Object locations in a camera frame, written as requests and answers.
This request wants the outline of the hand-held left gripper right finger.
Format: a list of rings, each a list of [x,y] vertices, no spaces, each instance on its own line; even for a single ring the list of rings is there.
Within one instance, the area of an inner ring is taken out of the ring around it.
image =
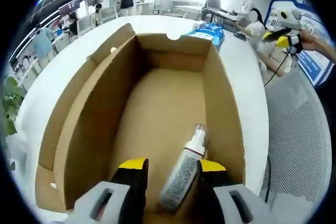
[[[197,196],[201,223],[274,223],[268,205],[244,184],[234,182],[216,162],[198,161]]]

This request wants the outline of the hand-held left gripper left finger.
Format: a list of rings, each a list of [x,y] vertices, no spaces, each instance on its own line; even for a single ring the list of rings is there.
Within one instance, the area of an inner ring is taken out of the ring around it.
[[[65,223],[142,223],[149,160],[129,159],[78,198]]]

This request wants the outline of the person's right hand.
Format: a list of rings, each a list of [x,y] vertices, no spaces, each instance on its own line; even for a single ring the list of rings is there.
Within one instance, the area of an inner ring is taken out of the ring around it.
[[[328,57],[327,49],[329,45],[324,40],[311,35],[308,31],[303,29],[300,31],[300,36],[304,50],[317,51],[325,57]]]

